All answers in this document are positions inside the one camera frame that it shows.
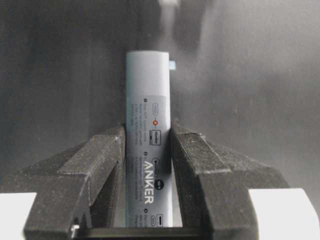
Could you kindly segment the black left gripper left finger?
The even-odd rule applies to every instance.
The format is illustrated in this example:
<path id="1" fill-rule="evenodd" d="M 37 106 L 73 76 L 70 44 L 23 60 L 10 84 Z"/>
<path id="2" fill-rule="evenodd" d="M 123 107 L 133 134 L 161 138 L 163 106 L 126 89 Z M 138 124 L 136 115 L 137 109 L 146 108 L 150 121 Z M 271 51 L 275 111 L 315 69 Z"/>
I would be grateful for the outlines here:
<path id="1" fill-rule="evenodd" d="M 110 228 L 125 160 L 125 128 L 92 136 L 9 176 L 11 193 L 36 193 L 24 227 L 28 240 L 69 240 L 72 226 Z"/>

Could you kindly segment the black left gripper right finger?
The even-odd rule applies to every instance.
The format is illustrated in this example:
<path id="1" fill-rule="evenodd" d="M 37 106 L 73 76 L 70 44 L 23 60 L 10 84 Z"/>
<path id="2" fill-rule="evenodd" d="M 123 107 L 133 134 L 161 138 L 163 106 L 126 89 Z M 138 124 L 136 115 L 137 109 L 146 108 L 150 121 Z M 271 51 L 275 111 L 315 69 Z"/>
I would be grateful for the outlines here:
<path id="1" fill-rule="evenodd" d="M 249 190 L 288 188 L 281 172 L 176 123 L 170 144 L 182 225 L 207 240 L 256 240 Z"/>

